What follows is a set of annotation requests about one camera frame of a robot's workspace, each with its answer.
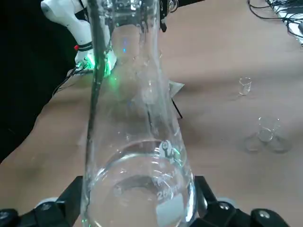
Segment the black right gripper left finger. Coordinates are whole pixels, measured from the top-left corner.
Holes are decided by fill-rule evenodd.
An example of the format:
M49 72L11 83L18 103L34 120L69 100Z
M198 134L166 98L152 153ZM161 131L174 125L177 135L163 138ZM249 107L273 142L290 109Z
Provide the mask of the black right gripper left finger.
M41 201L20 215L15 209L0 210L2 227L72 227L80 215L82 176L77 176L59 197Z

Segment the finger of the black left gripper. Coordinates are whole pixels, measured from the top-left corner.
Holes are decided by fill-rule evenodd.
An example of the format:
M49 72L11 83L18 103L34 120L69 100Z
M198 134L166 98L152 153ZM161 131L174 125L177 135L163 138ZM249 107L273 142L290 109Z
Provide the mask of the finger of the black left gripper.
M162 30L162 32L166 32L167 26L165 23L165 18L168 13L168 1L159 0L159 9L160 9L160 29Z

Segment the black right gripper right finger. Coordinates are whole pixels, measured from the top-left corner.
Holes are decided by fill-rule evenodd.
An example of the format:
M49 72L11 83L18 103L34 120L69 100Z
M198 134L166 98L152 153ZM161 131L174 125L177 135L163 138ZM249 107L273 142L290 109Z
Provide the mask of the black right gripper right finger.
M268 209L253 209L247 214L227 201L218 200L204 176L194 179L196 204L199 217L194 227L288 227L276 212Z

